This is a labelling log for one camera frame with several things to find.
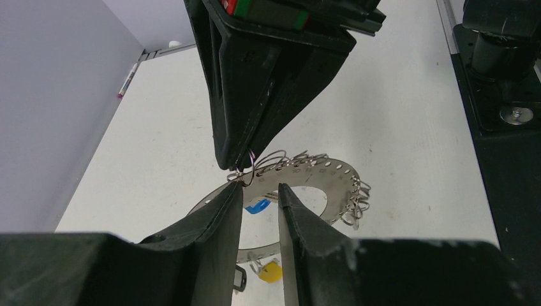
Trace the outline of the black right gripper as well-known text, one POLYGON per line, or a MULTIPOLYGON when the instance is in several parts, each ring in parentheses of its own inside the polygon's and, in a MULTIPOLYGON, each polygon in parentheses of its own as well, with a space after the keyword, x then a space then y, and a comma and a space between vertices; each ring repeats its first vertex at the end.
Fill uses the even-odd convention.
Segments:
POLYGON ((185 1, 209 90, 215 156, 243 170, 375 36, 378 1, 185 1), (273 38, 260 40, 256 36, 273 38))

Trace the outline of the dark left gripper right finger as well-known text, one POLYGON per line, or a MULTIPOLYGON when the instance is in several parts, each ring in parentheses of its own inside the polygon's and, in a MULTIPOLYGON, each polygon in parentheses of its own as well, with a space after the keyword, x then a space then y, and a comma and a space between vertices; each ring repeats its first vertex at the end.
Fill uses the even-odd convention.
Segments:
POLYGON ((350 238, 278 187, 286 305, 535 305, 493 244, 350 238))

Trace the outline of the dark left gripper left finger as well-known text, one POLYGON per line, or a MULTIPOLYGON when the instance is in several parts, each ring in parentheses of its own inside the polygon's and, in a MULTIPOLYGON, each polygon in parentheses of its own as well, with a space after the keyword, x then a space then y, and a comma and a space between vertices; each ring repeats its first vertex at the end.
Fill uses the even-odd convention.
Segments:
POLYGON ((243 190, 140 243, 109 233, 1 235, 2 305, 230 305, 243 190))

